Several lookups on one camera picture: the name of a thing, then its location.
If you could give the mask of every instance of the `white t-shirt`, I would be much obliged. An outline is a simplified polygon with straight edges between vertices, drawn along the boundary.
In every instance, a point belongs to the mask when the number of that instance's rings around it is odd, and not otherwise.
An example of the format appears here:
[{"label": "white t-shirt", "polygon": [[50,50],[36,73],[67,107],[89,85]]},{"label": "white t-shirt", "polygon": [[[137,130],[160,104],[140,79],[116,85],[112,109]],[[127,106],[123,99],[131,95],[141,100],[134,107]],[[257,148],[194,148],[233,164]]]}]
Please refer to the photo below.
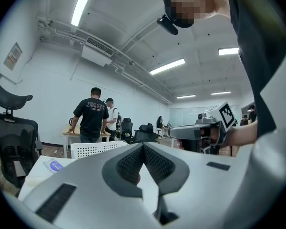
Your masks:
[{"label": "white t-shirt", "polygon": [[[114,118],[118,118],[119,112],[118,112],[118,109],[115,109],[115,107],[113,107],[111,109],[108,109],[108,114],[109,114],[109,118],[107,119],[107,121],[110,121],[110,120],[113,120]],[[107,123],[107,127],[109,130],[115,131],[116,130],[116,122]]]}]

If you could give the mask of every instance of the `blue label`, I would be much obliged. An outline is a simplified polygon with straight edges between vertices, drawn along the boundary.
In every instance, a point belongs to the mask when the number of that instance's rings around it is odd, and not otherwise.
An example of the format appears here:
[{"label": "blue label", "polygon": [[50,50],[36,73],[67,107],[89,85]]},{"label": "blue label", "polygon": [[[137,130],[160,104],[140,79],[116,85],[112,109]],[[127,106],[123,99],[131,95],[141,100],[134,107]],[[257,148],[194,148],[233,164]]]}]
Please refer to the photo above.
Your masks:
[{"label": "blue label", "polygon": [[55,170],[55,171],[59,171],[60,169],[62,169],[63,167],[61,166],[60,163],[58,163],[57,161],[52,161],[50,163],[50,167],[52,170]]}]

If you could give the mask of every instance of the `gray device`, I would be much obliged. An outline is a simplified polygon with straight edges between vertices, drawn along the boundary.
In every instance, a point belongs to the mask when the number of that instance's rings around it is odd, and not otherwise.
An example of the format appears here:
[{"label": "gray device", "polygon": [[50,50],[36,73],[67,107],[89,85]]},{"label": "gray device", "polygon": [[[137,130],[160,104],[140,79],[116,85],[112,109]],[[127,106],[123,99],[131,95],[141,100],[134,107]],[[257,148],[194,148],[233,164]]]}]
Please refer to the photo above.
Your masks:
[{"label": "gray device", "polygon": [[[216,105],[205,113],[198,114],[198,119],[194,125],[184,125],[172,127],[168,130],[168,135],[172,138],[180,139],[185,150],[194,150],[204,154],[218,154],[219,147],[226,139],[227,131],[235,123],[235,118],[228,102]],[[217,140],[212,143],[210,136],[202,136],[201,129],[207,130],[216,127]]]},{"label": "gray device", "polygon": [[[155,215],[136,186],[143,164],[159,188]],[[23,203],[6,198],[33,228],[242,229],[269,210],[285,185],[286,129],[244,146],[236,158],[156,143],[122,146],[74,161]]]}]

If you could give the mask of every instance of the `white sleeve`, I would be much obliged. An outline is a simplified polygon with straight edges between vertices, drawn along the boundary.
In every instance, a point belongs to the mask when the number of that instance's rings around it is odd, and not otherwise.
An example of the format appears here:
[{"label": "white sleeve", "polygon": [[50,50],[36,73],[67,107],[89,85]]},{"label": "white sleeve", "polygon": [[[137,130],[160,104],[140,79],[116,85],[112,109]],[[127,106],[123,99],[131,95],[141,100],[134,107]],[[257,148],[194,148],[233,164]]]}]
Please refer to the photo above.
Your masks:
[{"label": "white sleeve", "polygon": [[113,111],[112,118],[117,118],[119,116],[119,112],[117,109]]}]

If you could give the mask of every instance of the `floor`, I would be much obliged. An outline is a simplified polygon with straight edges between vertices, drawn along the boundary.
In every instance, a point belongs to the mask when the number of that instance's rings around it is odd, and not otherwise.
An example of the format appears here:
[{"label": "floor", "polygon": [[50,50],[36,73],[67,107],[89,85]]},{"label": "floor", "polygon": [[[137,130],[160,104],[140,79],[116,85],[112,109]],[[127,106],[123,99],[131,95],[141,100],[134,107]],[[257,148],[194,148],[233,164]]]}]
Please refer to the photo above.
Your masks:
[{"label": "floor", "polygon": [[[165,146],[171,146],[171,139],[169,137],[163,137],[161,139],[157,139],[157,141]],[[174,141],[174,147],[178,147],[178,144],[176,141]],[[236,156],[237,152],[239,150],[239,147],[234,146],[233,147],[233,156]],[[55,147],[55,146],[43,146],[43,150],[42,150],[42,154],[45,156],[51,156],[51,157],[55,157],[55,158],[62,158],[63,157],[63,147]],[[219,155],[222,156],[230,156],[230,147],[225,147],[222,148],[219,151]],[[67,151],[67,157],[71,158],[71,153],[70,151]],[[0,161],[0,188],[1,190],[8,192],[12,195],[16,195],[16,193],[19,191],[18,188],[16,188],[13,184],[11,184],[10,182],[8,182],[1,171],[1,161]]]}]

